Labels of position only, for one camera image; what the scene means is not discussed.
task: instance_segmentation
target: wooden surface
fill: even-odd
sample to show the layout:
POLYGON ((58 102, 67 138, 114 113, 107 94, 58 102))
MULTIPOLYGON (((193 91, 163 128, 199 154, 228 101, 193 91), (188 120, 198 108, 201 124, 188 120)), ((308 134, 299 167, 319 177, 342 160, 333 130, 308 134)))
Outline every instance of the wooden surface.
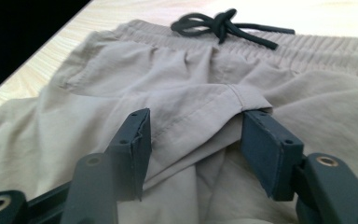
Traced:
POLYGON ((305 35, 358 36, 358 0, 94 0, 0 86, 0 105, 36 97, 72 49, 92 31, 134 19, 161 25, 189 12, 209 16, 236 8, 236 22, 293 28, 305 35))

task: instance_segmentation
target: black knot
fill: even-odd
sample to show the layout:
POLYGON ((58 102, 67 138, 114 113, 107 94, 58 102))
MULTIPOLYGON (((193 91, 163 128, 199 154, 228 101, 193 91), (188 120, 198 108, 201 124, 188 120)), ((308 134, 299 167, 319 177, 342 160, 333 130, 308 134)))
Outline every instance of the black knot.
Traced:
POLYGON ((219 44, 223 44, 225 42, 227 34, 232 34, 253 41, 259 45, 263 45, 269 49, 276 49, 278 47, 278 44, 269 41, 267 39, 257 37, 255 35, 250 35, 248 33, 245 33, 244 31, 241 30, 241 28, 255 29, 255 30, 267 31, 267 32, 285 33, 285 34, 292 34, 292 35, 295 33, 295 31, 292 29, 285 29, 285 28, 251 24, 251 23, 232 23, 231 19, 235 16, 236 13, 237 10, 232 8, 227 12, 222 12, 217 14, 214 19, 200 13, 191 13, 183 16, 181 19, 179 19, 179 21, 174 22, 171 25, 171 29, 179 33, 180 35, 184 35, 184 36, 197 36, 197 35, 203 35, 208 33, 214 33, 219 38, 219 44), (194 28, 197 27, 207 27, 207 29, 194 30, 194 28))

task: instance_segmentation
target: table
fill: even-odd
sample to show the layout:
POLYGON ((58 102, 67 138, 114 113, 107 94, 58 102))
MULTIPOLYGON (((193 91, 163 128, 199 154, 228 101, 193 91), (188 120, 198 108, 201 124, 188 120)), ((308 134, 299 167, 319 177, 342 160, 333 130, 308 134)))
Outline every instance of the table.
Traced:
POLYGON ((140 19, 170 25, 190 12, 213 17, 236 8, 233 21, 293 28, 303 35, 358 36, 358 0, 93 0, 0 86, 0 105, 36 97, 68 54, 92 31, 140 19))

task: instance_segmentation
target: drawstring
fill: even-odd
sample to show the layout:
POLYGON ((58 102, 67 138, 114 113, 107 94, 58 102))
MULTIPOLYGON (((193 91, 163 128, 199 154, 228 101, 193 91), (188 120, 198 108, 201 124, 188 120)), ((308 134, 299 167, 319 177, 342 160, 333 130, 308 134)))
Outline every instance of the drawstring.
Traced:
POLYGON ((225 42, 227 33, 229 33, 253 41, 269 49, 276 49, 278 47, 278 44, 269 41, 267 39, 263 39, 245 33, 244 31, 240 30, 240 28, 254 29, 260 31, 267 31, 267 32, 285 33, 291 35, 295 33, 295 30, 292 29, 285 29, 285 28, 251 24, 251 23, 232 23, 231 18, 233 18, 236 13, 237 10, 233 8, 227 12, 222 12, 217 14, 217 16, 214 19, 200 13, 191 13, 183 16, 181 19, 179 19, 179 21, 174 22, 171 25, 171 29, 179 33, 180 35, 184 35, 184 36, 197 36, 197 35, 203 35, 208 33, 214 33, 219 38, 219 44, 223 44, 225 42), (209 29, 197 30, 191 32, 186 31, 187 29, 196 28, 200 26, 208 27, 209 29))

